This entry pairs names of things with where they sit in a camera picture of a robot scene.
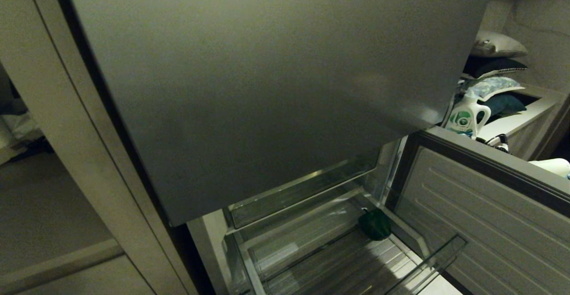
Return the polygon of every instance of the gray pillow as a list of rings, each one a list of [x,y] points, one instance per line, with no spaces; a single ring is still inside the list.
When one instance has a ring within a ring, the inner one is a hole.
[[[497,32],[479,31],[470,55],[487,58],[521,57],[528,53],[525,46],[509,36]]]

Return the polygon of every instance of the green object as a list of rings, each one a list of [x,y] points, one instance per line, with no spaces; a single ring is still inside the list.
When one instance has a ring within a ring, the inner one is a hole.
[[[383,240],[390,236],[390,219],[382,210],[367,212],[358,218],[358,226],[371,240]]]

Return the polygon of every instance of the white plastic bottle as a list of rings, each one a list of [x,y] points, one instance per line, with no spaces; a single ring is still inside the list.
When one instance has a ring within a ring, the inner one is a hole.
[[[477,104],[478,99],[479,97],[469,90],[453,108],[446,129],[456,133],[464,133],[472,139],[476,139],[483,125],[491,117],[491,109],[485,105]],[[477,114],[481,111],[483,111],[483,119],[477,123]]]

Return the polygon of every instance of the freezer drawer door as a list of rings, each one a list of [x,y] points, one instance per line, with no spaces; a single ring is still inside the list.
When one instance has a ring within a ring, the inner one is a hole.
[[[387,207],[429,244],[468,241],[448,273],[476,295],[570,294],[568,180],[441,128],[410,136]]]
[[[441,121],[487,0],[68,2],[176,226]]]

